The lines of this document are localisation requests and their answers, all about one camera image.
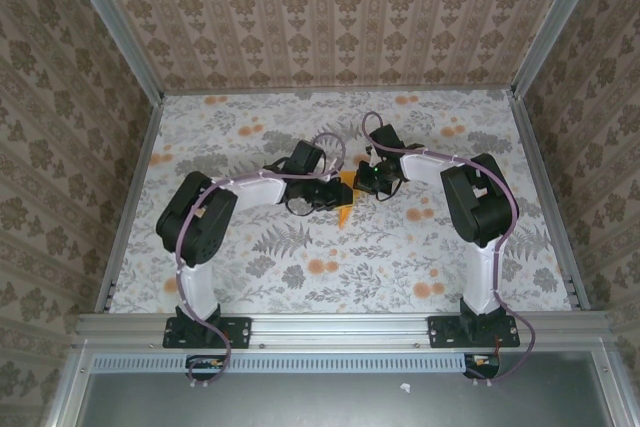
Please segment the aluminium side rail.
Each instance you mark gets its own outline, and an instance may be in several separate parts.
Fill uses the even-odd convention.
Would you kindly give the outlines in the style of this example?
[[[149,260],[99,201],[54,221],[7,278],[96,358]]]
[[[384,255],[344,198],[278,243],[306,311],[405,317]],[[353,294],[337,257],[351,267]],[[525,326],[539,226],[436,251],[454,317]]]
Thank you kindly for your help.
[[[592,309],[591,303],[581,279],[524,101],[511,91],[507,91],[507,94],[570,305],[573,310],[589,311]]]
[[[119,272],[122,268],[124,255],[128,245],[131,228],[136,216],[137,206],[144,185],[144,179],[149,167],[155,140],[163,115],[163,98],[153,106],[149,118],[139,157],[131,179],[131,184],[127,194],[126,202],[120,217],[118,229],[114,237],[114,242],[110,256],[105,268],[104,277],[100,291],[94,307],[97,314],[108,313],[112,302],[113,293],[117,285]]]

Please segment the grey metal panel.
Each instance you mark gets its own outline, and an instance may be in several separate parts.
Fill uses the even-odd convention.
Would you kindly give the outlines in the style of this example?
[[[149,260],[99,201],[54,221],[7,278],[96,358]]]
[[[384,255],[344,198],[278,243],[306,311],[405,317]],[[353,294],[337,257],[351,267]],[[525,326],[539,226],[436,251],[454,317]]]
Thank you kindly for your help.
[[[402,383],[411,392],[400,389]],[[486,386],[461,374],[101,374],[78,427],[613,427],[591,366],[534,361]]]

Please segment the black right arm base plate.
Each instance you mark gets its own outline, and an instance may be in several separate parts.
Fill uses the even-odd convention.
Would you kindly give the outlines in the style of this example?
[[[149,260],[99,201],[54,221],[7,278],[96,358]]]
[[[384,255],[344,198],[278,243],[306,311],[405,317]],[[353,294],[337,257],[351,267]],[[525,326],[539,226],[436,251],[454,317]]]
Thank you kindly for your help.
[[[512,316],[480,320],[467,315],[442,315],[427,318],[432,348],[519,347],[518,328]]]

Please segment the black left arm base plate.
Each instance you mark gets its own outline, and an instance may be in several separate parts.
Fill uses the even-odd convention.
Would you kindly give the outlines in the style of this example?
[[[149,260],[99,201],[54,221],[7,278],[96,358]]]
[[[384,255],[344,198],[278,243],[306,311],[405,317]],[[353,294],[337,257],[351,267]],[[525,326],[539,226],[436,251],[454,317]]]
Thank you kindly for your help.
[[[217,329],[230,346],[247,349],[250,343],[252,319],[249,317],[222,317]],[[165,349],[224,349],[218,334],[189,317],[170,317],[165,325],[162,341]]]

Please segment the floral patterned table cover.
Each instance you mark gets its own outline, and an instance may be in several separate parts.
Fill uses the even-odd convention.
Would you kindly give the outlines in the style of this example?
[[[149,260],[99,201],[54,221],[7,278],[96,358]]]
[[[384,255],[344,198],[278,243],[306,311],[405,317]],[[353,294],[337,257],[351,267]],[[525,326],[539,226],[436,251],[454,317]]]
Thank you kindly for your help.
[[[494,156],[520,208],[505,246],[501,297],[519,312],[569,308],[508,93],[444,90],[166,98],[112,311],[177,306],[175,259],[155,227],[188,173],[252,172],[316,135],[353,171],[366,159],[365,133],[379,122],[406,143]],[[469,271],[436,183],[405,184],[391,200],[361,194],[346,220],[282,206],[237,213],[208,267],[222,309],[238,314],[453,312]]]

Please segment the orange paper sheet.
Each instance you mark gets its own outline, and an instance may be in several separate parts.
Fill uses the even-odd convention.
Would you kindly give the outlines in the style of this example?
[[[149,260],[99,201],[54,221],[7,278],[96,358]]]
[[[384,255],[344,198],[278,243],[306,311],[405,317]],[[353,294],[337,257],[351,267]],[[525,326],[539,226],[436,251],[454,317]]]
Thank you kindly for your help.
[[[357,172],[356,171],[341,171],[340,180],[352,188],[353,198],[350,204],[339,207],[338,211],[338,227],[343,230],[346,228],[347,221],[353,210],[353,207],[358,202],[358,197],[362,194],[362,191],[355,188]]]

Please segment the long aluminium base rail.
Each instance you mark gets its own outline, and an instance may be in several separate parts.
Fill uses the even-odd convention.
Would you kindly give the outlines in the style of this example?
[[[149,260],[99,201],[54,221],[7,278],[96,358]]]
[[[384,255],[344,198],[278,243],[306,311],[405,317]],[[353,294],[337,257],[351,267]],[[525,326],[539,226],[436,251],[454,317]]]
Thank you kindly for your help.
[[[251,314],[248,351],[409,352],[428,351],[440,333],[428,313]],[[71,348],[96,352],[162,349],[167,314],[83,314]],[[607,316],[597,311],[526,312],[536,334],[535,352],[611,350],[615,338]]]

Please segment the aluminium frame post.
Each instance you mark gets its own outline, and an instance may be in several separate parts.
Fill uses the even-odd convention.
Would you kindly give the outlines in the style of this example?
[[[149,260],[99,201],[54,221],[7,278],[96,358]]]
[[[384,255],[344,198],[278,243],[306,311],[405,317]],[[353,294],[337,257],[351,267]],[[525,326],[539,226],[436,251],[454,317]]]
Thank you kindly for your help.
[[[129,27],[125,10],[117,4],[116,0],[90,1],[150,104],[153,108],[157,108],[162,103],[164,89],[161,87],[161,82],[154,73],[151,63],[146,59],[140,42],[135,38],[133,30]]]
[[[539,31],[522,61],[512,83],[516,98],[523,97],[549,56],[579,0],[553,0]]]

